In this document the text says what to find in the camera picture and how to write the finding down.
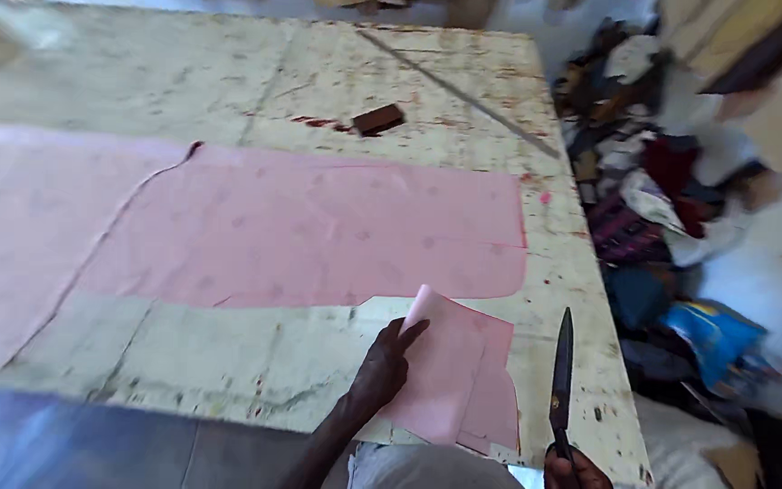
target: fabric scrap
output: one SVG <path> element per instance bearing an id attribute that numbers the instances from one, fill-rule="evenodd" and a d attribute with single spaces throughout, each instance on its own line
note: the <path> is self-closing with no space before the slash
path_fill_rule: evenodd
<path id="1" fill-rule="evenodd" d="M 518 408 L 505 370 L 514 325 L 421 285 L 403 329 L 425 318 L 430 327 L 406 353 L 407 383 L 380 415 L 431 443 L 514 449 Z"/>
<path id="2" fill-rule="evenodd" d="M 515 177 L 205 146 L 144 189 L 81 287 L 199 307 L 358 306 L 522 285 Z"/>

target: cutting table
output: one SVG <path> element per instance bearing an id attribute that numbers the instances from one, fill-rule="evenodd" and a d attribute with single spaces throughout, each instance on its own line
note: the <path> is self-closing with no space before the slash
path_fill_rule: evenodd
<path id="1" fill-rule="evenodd" d="M 356 34 L 376 38 L 560 150 L 550 158 Z M 395 103 L 404 125 L 361 139 L 348 122 Z M 358 25 L 100 6 L 0 9 L 0 123 L 520 175 L 527 277 L 465 300 L 515 324 L 520 450 L 541 466 L 555 342 L 575 320 L 568 435 L 618 483 L 644 485 L 645 446 L 614 323 L 533 40 L 463 29 Z M 0 371 L 0 387 L 311 431 L 378 330 L 411 298 L 357 307 L 199 309 L 74 290 Z M 418 443 L 375 418 L 359 439 Z"/>

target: scissor blade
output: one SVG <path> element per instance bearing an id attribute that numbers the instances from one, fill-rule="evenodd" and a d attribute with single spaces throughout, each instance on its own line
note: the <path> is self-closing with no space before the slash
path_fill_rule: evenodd
<path id="1" fill-rule="evenodd" d="M 563 313 L 554 358 L 554 379 L 551 388 L 551 428 L 565 430 L 569 425 L 569 394 L 572 389 L 572 311 Z"/>

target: fabric scraps pile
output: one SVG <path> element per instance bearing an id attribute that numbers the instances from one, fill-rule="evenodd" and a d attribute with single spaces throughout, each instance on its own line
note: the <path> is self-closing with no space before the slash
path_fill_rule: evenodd
<path id="1" fill-rule="evenodd" d="M 735 191 L 765 167 L 748 163 L 713 186 L 693 176 L 699 139 L 658 124 L 678 66 L 656 30 L 606 19 L 554 84 L 555 108 L 634 389 L 683 382 L 744 398 L 779 377 L 758 354 L 767 331 L 679 301 L 675 272 L 737 243 L 745 213 Z"/>
<path id="2" fill-rule="evenodd" d="M 671 245 L 705 238 L 706 223 L 725 204 L 724 190 L 692 176 L 699 141 L 655 122 L 672 63 L 656 36 L 606 22 L 554 86 L 596 254 L 604 262 L 671 263 Z M 678 253 L 683 263 L 675 264 L 691 264 L 691 251 Z"/>

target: cut fabric piece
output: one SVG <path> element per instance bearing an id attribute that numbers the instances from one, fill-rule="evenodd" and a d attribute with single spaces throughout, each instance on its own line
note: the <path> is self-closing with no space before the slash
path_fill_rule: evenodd
<path id="1" fill-rule="evenodd" d="M 356 305 L 524 278 L 507 174 L 0 126 L 0 367 L 74 288 L 190 306 Z"/>
<path id="2" fill-rule="evenodd" d="M 421 285 L 403 329 L 425 318 L 430 327 L 406 353 L 407 383 L 380 416 L 431 443 L 515 449 L 518 405 L 505 370 L 514 325 Z"/>
<path id="3" fill-rule="evenodd" d="M 523 283 L 507 174 L 202 147 L 142 192 L 81 287 L 191 306 L 357 306 L 424 281 L 452 297 Z"/>
<path id="4" fill-rule="evenodd" d="M 0 367 L 49 321 L 141 183 L 187 149 L 0 126 Z"/>

